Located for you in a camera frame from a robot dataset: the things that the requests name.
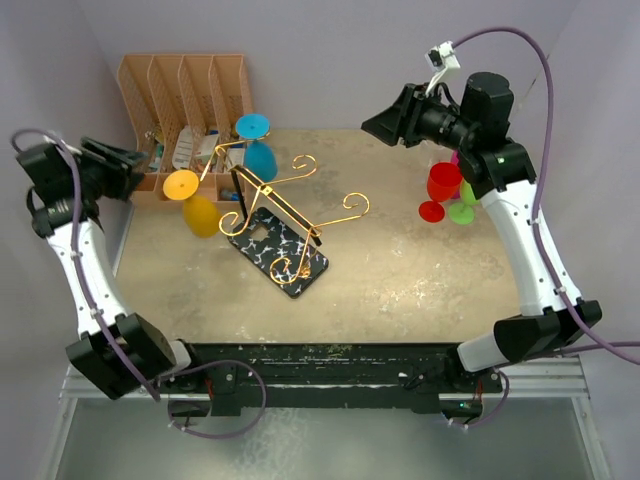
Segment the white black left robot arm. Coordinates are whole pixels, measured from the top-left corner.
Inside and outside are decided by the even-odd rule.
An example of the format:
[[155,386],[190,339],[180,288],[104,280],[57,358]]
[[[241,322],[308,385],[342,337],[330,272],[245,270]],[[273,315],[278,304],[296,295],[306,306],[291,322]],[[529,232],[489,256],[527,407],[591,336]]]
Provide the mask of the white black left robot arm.
[[164,375],[184,392],[198,390],[204,365],[119,292],[99,219],[101,198],[129,201],[144,179],[146,154],[89,137],[72,147],[53,133],[38,134],[40,142],[15,150],[16,161],[32,182],[25,198],[32,228],[55,253],[74,300],[78,338],[66,348],[70,364],[112,400],[139,387],[158,400]]

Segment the green plastic wine glass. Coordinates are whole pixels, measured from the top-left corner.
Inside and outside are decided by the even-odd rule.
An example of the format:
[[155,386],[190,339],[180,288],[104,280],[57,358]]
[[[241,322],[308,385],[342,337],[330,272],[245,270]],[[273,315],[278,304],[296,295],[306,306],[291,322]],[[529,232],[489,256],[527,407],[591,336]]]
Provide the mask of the green plastic wine glass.
[[471,185],[463,180],[459,189],[459,200],[448,208],[448,215],[457,225],[469,225],[475,219],[474,207],[479,204]]

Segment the yellow plastic wine glass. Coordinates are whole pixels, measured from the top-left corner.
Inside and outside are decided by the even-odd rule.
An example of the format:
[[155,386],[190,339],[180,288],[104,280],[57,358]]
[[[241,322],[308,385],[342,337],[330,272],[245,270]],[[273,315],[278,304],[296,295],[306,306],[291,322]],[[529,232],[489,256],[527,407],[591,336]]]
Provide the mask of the yellow plastic wine glass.
[[219,231],[219,210],[199,193],[200,177],[191,170],[171,173],[163,183],[164,195],[182,203],[183,219],[193,235],[210,238]]

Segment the blue plastic wine glass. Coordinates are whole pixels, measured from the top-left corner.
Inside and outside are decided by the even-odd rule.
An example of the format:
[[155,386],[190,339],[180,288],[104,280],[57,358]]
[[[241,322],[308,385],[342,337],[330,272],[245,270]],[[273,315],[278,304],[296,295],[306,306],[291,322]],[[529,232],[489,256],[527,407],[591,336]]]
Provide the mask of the blue plastic wine glass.
[[248,141],[243,165],[262,182],[274,180],[278,173],[275,155],[263,140],[270,131],[269,120],[262,114],[246,114],[237,120],[235,129],[242,140]]

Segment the red plastic wine glass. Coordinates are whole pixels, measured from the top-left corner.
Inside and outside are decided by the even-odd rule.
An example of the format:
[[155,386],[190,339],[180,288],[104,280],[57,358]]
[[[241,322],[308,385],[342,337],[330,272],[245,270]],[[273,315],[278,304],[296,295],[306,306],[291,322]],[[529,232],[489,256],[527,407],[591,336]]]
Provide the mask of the red plastic wine glass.
[[420,217],[429,223],[438,223],[445,217],[444,203],[451,200],[463,180],[459,167],[450,162],[436,163],[426,182],[429,199],[419,206]]

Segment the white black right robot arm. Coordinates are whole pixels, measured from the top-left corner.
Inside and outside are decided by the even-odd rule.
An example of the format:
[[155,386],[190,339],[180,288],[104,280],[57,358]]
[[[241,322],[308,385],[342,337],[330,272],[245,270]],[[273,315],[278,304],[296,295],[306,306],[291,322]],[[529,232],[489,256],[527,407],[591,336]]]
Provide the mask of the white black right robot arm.
[[584,299],[559,257],[541,212],[534,209],[536,172],[524,146],[508,135],[514,95],[509,81],[478,72],[455,104],[447,90],[406,84],[394,103],[361,128],[383,143],[410,148],[424,140],[454,150],[462,177],[503,242],[519,295],[520,313],[458,345],[445,366],[446,383],[467,391],[480,371],[518,363],[570,346],[602,318],[595,300]]

